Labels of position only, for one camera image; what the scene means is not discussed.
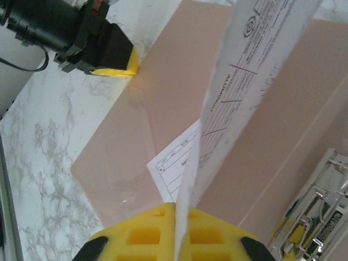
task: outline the printed form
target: printed form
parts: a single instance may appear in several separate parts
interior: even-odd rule
[[[198,121],[174,139],[147,164],[164,202],[176,202],[197,127]]]

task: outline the wall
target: wall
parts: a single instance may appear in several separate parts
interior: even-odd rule
[[[0,27],[0,57],[15,65],[34,69],[44,58],[43,50],[36,46],[25,47],[15,39],[15,33]],[[11,105],[32,73],[20,71],[10,66],[0,64],[0,116]]]

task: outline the square holes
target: square holes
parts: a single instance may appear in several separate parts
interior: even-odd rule
[[[158,227],[135,228],[130,232],[128,245],[154,245],[159,244],[161,230]]]
[[[222,244],[220,231],[216,228],[202,227],[190,229],[190,244]]]

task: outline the black rubber tip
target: black rubber tip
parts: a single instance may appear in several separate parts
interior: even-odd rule
[[[107,242],[107,237],[98,237],[88,241],[72,261],[97,261]]]
[[[240,241],[252,261],[276,261],[267,247],[259,241],[248,237],[243,237]]]

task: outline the black plastic part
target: black plastic part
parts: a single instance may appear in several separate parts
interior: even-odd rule
[[[64,0],[0,0],[0,21],[24,45],[42,45],[70,72],[126,70],[133,45],[116,24],[106,20],[108,1],[88,0],[80,10]]]
[[[133,44],[116,24],[104,21],[98,37],[90,38],[83,51],[72,55],[60,67],[65,72],[75,68],[90,74],[95,69],[126,70]]]
[[[72,261],[97,261],[107,242],[107,237],[98,237],[88,241]]]
[[[251,261],[276,261],[264,244],[252,238],[243,237],[240,242]]]
[[[7,27],[25,45],[38,42],[62,53],[74,43],[81,20],[64,0],[12,0]]]
[[[9,15],[12,0],[0,0],[0,25],[3,26],[6,23]]]

